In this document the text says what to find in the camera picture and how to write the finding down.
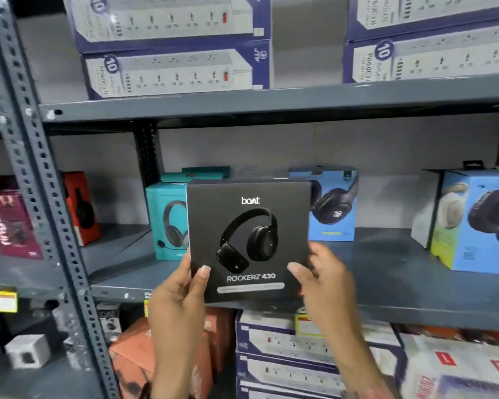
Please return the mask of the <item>black headphone box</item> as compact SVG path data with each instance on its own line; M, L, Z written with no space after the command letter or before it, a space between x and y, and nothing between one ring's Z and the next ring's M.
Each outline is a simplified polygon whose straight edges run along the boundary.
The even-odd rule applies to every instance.
M193 180L186 199L192 272L211 269L206 304L300 298L287 265L307 264L309 181Z

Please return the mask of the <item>white blue power strip box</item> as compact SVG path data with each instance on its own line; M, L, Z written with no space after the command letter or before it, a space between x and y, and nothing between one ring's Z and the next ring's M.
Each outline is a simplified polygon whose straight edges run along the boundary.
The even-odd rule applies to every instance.
M80 53L267 40L272 0L64 0Z
M336 367L253 354L236 354L237 377L243 382L338 398L345 383Z
M241 310L235 325L240 353L334 364L332 350L322 337L297 334L293 314ZM362 333L384 374L394 374L406 365L406 352L389 323L366 322L362 325Z
M262 90L274 80L268 39L98 53L81 60L90 100Z
M343 83L499 74L499 20L348 43Z
M349 0L346 41L499 19L499 0Z

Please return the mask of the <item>red headphone box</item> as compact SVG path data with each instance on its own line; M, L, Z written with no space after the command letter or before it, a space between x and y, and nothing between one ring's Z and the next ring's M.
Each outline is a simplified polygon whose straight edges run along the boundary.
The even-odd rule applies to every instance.
M78 244L88 245L100 238L100 228L91 203L85 173L62 172L62 180Z

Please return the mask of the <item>white box with red marks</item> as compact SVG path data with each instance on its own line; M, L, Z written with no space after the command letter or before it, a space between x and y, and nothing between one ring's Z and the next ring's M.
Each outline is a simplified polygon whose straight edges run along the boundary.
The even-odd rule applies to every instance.
M499 399L499 346L401 334L402 399Z

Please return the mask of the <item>maroon product box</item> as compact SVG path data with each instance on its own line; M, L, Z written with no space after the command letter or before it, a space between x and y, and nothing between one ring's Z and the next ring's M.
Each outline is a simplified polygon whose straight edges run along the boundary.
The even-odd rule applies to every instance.
M9 257L42 260L41 248L19 190L0 190L0 252Z

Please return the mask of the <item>small white box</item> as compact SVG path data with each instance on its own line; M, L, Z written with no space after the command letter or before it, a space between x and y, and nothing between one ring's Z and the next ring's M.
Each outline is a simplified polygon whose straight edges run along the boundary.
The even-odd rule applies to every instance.
M46 335L18 335L5 345L5 352L12 369L40 369L52 353Z

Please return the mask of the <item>person's right forearm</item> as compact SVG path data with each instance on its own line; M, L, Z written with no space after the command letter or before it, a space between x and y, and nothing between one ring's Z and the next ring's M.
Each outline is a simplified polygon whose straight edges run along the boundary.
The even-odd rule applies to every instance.
M346 399L395 399L379 370L358 319L324 318L318 328L330 344Z

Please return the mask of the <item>small blue headphone box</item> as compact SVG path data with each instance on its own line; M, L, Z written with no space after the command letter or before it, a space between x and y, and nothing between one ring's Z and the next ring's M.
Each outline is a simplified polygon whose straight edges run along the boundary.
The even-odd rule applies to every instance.
M311 183L309 207L310 241L354 240L359 172L353 167L322 166L291 167L291 178Z

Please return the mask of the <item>person's right hand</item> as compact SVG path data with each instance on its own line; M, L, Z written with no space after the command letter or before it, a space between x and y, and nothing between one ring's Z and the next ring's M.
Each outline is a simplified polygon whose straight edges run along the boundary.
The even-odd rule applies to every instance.
M346 266L325 245L309 241L309 267L320 272L320 286L312 295L303 296L309 318L318 326L324 318L359 320L354 280Z

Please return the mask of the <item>large blue headphone box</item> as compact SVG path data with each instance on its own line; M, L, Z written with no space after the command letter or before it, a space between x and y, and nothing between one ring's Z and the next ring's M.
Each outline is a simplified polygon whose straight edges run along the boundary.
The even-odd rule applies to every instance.
M423 169L411 237L454 271L499 274L499 169Z

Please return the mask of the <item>person's left forearm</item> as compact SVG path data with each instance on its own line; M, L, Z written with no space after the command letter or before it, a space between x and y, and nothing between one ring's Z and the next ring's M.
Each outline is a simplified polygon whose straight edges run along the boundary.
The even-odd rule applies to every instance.
M188 399L191 396L195 357L204 322L154 326L151 334L155 366L149 399Z

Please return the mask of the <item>small earbuds box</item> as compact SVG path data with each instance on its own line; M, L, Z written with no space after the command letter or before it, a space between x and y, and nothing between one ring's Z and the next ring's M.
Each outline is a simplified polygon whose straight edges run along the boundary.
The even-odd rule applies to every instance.
M108 344L115 342L122 333L120 304L99 302L96 310Z

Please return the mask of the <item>grey metal shelving rack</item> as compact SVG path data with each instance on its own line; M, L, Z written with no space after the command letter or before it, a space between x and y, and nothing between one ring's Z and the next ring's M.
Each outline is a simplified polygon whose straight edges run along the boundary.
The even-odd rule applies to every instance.
M250 178L312 164L361 174L353 243L332 243L368 320L499 331L499 275L453 272L410 238L422 168L499 168L499 74L341 85L345 0L273 2L271 90L90 101L63 0L0 0L0 173L14 174L42 260L0 257L0 285L59 303L64 354L6 371L0 394L120 399L95 304L141 305L154 258L145 187L175 168ZM100 238L80 246L62 172L82 171Z

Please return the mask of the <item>person's left hand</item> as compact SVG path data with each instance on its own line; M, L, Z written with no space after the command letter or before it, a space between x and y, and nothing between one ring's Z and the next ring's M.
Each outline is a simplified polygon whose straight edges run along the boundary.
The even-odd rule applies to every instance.
M195 273L191 271L190 253L187 252L178 268L153 290L148 301L150 326L151 323L155 327L167 327L205 322L205 304L190 303L190 284Z

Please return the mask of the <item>teal headset box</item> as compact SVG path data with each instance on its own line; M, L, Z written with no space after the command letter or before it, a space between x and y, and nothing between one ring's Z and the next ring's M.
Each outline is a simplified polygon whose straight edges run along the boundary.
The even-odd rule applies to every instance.
M184 167L180 172L165 172L160 180L164 183L189 183L193 180L222 180L230 177L231 167Z
M188 249L186 183L158 182L145 189L155 256L180 261Z

